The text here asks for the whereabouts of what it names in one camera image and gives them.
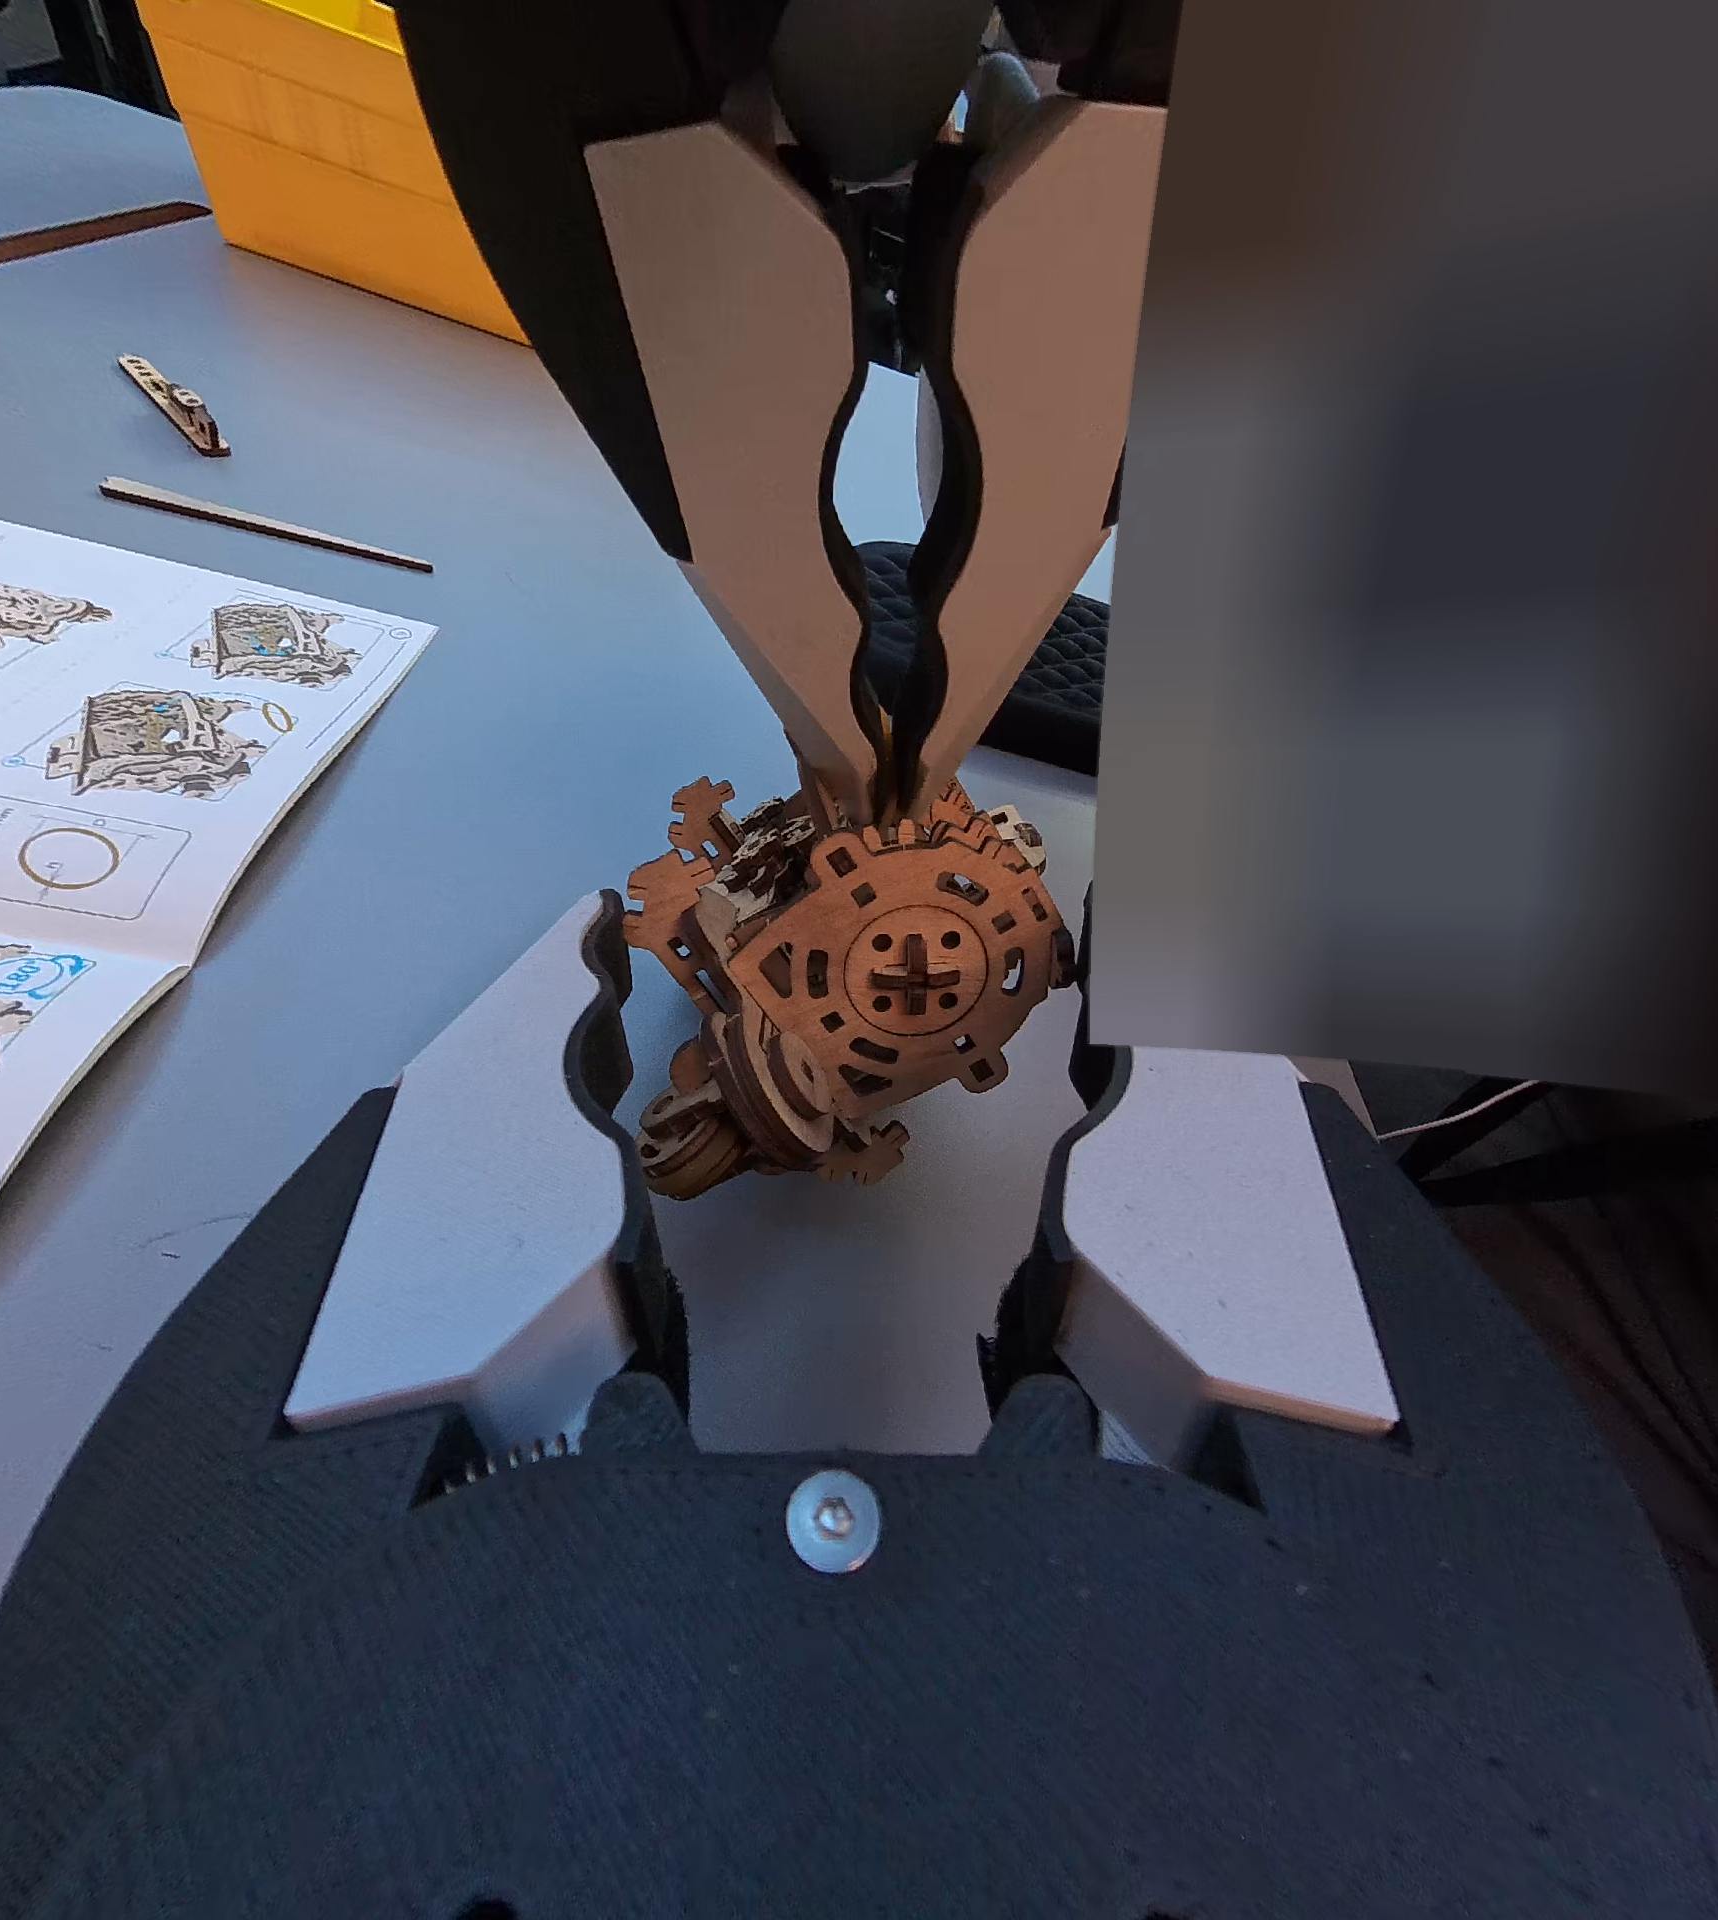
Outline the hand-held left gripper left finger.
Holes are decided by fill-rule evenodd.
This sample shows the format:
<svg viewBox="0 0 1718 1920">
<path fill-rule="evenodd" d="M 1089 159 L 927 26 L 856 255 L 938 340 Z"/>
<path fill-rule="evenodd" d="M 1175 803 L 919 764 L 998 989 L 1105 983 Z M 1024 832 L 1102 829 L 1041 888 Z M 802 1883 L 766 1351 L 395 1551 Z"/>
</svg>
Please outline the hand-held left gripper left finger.
<svg viewBox="0 0 1718 1920">
<path fill-rule="evenodd" d="M 404 1068 L 286 1400 L 296 1429 L 462 1406 L 498 1454 L 578 1435 L 627 1365 L 686 1403 L 632 1139 L 627 910 L 578 901 Z"/>
</svg>

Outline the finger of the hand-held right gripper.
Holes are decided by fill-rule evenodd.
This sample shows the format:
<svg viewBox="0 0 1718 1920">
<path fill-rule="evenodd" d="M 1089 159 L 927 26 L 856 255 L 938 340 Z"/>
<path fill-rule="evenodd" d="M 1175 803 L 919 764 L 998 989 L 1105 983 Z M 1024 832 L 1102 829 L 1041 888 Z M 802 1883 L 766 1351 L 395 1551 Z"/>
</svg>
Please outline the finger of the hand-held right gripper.
<svg viewBox="0 0 1718 1920">
<path fill-rule="evenodd" d="M 938 501 L 909 570 L 901 788 L 943 788 L 1110 527 L 1166 111 L 1047 98 L 989 152 L 913 183 L 901 316 L 943 420 Z"/>
<path fill-rule="evenodd" d="M 862 372 L 847 250 L 822 204 L 716 120 L 595 142 L 584 161 L 686 528 L 683 570 L 800 760 L 869 824 L 864 620 L 822 516 Z"/>
</svg>

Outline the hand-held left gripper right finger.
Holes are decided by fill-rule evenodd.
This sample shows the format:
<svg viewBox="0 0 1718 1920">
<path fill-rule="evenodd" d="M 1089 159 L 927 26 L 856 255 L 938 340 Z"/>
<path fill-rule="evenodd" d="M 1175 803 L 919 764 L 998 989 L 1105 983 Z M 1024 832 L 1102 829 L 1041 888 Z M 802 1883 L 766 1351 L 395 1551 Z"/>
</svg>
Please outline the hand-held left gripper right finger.
<svg viewBox="0 0 1718 1920">
<path fill-rule="evenodd" d="M 981 1366 L 985 1457 L 1244 1473 L 1238 1410 L 1400 1431 L 1372 1317 L 1285 1058 L 1102 1046 Z"/>
</svg>

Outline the wooden mechanical model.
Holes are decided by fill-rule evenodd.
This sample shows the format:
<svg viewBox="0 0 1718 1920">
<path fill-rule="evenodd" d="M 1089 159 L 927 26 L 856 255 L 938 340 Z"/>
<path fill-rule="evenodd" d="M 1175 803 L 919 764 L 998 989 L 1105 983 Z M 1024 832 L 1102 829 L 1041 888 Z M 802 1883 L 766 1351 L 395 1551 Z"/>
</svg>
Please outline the wooden mechanical model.
<svg viewBox="0 0 1718 1920">
<path fill-rule="evenodd" d="M 646 1182 L 671 1199 L 750 1172 L 877 1184 L 910 1137 L 872 1117 L 1000 1084 L 1002 1046 L 1072 979 L 1045 840 L 958 783 L 890 829 L 830 829 L 800 795 L 745 818 L 731 801 L 727 783 L 681 787 L 672 851 L 628 880 L 627 941 L 700 1013 L 641 1121 Z"/>
</svg>

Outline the small wooden model part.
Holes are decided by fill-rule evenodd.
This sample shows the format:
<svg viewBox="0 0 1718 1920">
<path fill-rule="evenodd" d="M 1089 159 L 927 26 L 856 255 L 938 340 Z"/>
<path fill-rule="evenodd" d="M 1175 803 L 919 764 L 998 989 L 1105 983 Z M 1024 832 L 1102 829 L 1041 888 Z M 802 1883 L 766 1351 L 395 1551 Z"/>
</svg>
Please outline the small wooden model part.
<svg viewBox="0 0 1718 1920">
<path fill-rule="evenodd" d="M 225 438 L 217 418 L 204 398 L 193 389 L 163 375 L 151 360 L 134 353 L 119 354 L 117 367 L 127 378 L 152 401 L 152 405 L 174 424 L 174 431 L 203 459 L 226 459 L 232 449 Z"/>
</svg>

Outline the yellow plastic bin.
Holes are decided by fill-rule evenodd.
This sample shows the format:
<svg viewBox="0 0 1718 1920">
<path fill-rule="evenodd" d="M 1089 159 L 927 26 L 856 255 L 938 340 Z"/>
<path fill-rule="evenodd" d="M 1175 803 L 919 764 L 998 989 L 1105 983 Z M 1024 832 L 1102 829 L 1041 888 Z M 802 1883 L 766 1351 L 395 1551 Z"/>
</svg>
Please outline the yellow plastic bin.
<svg viewBox="0 0 1718 1920">
<path fill-rule="evenodd" d="M 141 2 L 222 236 L 523 345 L 377 2 Z"/>
</svg>

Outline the black chair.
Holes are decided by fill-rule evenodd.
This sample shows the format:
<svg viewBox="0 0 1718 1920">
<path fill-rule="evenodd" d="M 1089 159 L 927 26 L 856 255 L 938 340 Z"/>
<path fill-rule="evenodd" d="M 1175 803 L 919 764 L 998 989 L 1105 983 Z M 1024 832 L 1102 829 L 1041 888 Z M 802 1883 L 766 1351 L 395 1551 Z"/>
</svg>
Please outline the black chair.
<svg viewBox="0 0 1718 1920">
<path fill-rule="evenodd" d="M 866 674 L 890 708 L 913 668 L 921 636 L 907 574 L 915 548 L 870 541 L 859 551 L 870 598 Z M 1110 608 L 1075 592 L 1002 705 L 981 745 L 1075 775 L 1096 776 L 1102 747 Z"/>
</svg>

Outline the thin wooden stick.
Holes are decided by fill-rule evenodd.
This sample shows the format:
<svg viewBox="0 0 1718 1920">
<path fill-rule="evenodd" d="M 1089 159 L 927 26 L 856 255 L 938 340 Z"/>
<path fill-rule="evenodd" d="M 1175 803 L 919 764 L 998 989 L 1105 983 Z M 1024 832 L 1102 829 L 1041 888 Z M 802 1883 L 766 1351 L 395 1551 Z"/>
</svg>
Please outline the thin wooden stick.
<svg viewBox="0 0 1718 1920">
<path fill-rule="evenodd" d="M 352 560 L 362 560 L 370 564 L 384 564 L 399 570 L 408 570 L 415 574 L 435 574 L 436 567 L 415 554 L 393 551 L 369 541 L 355 541 L 342 534 L 331 534 L 317 531 L 304 525 L 280 520 L 261 513 L 226 507 L 217 501 L 173 492 L 152 484 L 137 482 L 120 476 L 106 476 L 98 482 L 98 492 L 106 501 L 131 505 L 137 509 L 152 511 L 166 516 L 198 520 L 214 527 L 222 527 L 236 533 L 247 533 L 263 537 L 269 541 L 278 541 L 285 545 L 304 547 Z"/>
</svg>

